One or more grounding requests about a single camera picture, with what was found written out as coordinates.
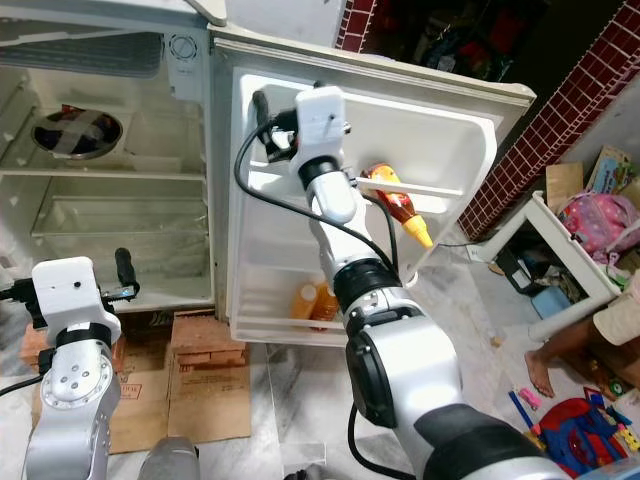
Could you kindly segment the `pink backpack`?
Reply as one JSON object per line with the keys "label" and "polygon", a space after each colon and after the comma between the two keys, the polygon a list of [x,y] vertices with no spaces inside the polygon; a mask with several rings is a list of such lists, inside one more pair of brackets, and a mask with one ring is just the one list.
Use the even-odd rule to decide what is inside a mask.
{"label": "pink backpack", "polygon": [[557,216],[573,241],[596,262],[613,264],[640,244],[640,211],[626,197],[580,193]]}

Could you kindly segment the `clear crisper drawer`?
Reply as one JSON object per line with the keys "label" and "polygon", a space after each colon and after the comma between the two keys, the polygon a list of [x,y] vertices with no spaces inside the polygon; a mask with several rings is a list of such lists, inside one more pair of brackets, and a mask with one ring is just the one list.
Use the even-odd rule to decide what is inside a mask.
{"label": "clear crisper drawer", "polygon": [[119,287],[115,252],[131,252],[132,308],[205,305],[212,298],[204,201],[178,197],[47,197],[29,233],[46,259],[86,256],[100,284]]}

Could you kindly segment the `glass fridge shelf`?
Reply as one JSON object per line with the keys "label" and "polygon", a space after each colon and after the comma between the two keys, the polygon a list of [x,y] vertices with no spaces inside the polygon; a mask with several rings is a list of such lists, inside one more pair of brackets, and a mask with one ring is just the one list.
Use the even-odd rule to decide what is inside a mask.
{"label": "glass fridge shelf", "polygon": [[1,177],[76,177],[138,180],[196,180],[205,182],[206,175],[198,173],[127,172],[83,168],[32,168],[32,166],[0,166]]}

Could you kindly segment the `orange drink bottle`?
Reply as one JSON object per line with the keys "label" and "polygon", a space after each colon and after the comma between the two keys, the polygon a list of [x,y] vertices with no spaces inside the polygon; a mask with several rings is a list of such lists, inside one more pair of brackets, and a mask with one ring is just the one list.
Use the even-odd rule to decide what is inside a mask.
{"label": "orange drink bottle", "polygon": [[289,317],[297,320],[310,320],[317,302],[317,287],[314,283],[303,283],[294,293]]}
{"label": "orange drink bottle", "polygon": [[340,306],[337,297],[334,296],[329,284],[320,282],[316,284],[316,302],[312,308],[311,319],[332,323],[339,315]]}

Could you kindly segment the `yellow capped sauce bottle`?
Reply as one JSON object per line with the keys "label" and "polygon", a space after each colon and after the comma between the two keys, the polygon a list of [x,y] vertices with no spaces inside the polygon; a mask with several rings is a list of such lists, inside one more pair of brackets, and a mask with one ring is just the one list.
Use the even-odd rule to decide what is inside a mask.
{"label": "yellow capped sauce bottle", "polygon": [[[378,182],[399,184],[399,179],[396,170],[389,164],[380,163],[371,168],[365,170],[365,177],[371,180],[378,180]],[[407,193],[389,191],[389,189],[374,189],[372,191],[378,200],[387,207],[390,215],[402,225],[402,228],[406,230],[410,236],[416,239],[425,250],[434,246],[433,238],[430,237],[428,224],[419,212],[416,211],[416,207],[413,206],[413,201]]]}

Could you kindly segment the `colourful picture book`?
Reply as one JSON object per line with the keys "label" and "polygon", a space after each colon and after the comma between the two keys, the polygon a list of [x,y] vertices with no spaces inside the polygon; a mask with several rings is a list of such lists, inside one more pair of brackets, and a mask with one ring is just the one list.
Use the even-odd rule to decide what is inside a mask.
{"label": "colourful picture book", "polygon": [[586,191],[618,195],[640,177],[640,166],[620,148],[605,145],[586,178]]}

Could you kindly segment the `blue storage box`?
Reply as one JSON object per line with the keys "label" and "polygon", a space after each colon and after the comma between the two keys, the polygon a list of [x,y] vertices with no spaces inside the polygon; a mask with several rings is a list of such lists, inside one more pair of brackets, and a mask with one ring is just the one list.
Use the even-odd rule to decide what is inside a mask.
{"label": "blue storage box", "polygon": [[532,307],[541,319],[549,319],[572,306],[570,298],[557,285],[549,285],[532,297]]}

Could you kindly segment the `red brick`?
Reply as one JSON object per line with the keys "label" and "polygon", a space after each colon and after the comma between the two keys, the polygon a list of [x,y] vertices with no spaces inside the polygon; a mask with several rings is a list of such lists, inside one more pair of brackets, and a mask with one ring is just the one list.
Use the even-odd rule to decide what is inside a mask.
{"label": "red brick", "polygon": [[47,328],[36,328],[33,324],[28,324],[20,343],[20,360],[27,364],[35,375],[32,378],[19,381],[15,387],[23,388],[28,385],[38,384],[44,379],[45,372],[50,369],[52,352],[55,347],[49,343]]}
{"label": "red brick", "polygon": [[172,337],[166,348],[169,360],[184,371],[236,369],[250,362],[247,344],[234,340],[230,328],[212,310],[174,314]]}

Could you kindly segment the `white fridge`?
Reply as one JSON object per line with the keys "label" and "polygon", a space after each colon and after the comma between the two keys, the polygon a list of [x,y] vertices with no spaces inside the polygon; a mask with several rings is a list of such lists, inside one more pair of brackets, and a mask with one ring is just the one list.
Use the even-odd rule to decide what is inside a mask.
{"label": "white fridge", "polygon": [[[1,239],[15,274],[52,260],[29,236],[47,197],[198,198],[207,210],[211,301],[161,308],[212,305],[206,19],[186,0],[1,0],[0,26],[0,166],[206,175],[196,182],[0,174]],[[31,128],[65,105],[114,115],[125,127],[122,140],[92,160],[42,150]],[[132,308],[134,300],[119,310],[151,310]]]}

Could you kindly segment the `red blue backpack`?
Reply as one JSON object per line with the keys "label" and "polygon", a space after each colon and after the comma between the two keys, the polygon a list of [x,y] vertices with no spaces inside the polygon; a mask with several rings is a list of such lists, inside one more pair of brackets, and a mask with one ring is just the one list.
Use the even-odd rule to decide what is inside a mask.
{"label": "red blue backpack", "polygon": [[538,421],[530,410],[541,406],[530,389],[511,390],[509,399],[524,420],[527,438],[547,453],[568,475],[579,477],[621,460],[640,460],[640,436],[632,421],[605,402],[599,390],[564,399],[543,412]]}

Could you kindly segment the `person in pink dress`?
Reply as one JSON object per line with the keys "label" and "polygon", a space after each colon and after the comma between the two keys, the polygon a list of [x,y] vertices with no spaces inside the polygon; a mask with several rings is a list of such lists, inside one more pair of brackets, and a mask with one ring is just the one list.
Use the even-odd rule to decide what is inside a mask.
{"label": "person in pink dress", "polygon": [[640,338],[640,300],[627,296],[596,312],[589,320],[558,330],[543,346],[527,352],[527,376],[536,392],[554,398],[550,362],[566,355],[579,355],[593,346],[625,346],[637,338]]}

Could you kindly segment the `white fridge door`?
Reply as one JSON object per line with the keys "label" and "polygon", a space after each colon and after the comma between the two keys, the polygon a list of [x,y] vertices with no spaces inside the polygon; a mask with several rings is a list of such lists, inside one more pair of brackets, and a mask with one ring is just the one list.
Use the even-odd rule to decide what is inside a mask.
{"label": "white fridge door", "polygon": [[[247,342],[340,347],[337,324],[289,317],[303,283],[323,278],[319,247],[302,216],[305,189],[287,163],[270,163],[259,145],[242,165],[236,154],[255,119],[251,96],[268,96],[271,113],[292,109],[298,92],[316,83],[339,87],[351,131],[344,168],[360,175],[372,165],[392,166],[431,236],[456,223],[488,174],[499,142],[529,108],[534,93],[502,84],[415,67],[372,55],[302,44],[239,27],[211,28],[209,173],[219,189],[212,207],[218,239],[216,291],[230,333]],[[278,200],[270,205],[236,184]]]}

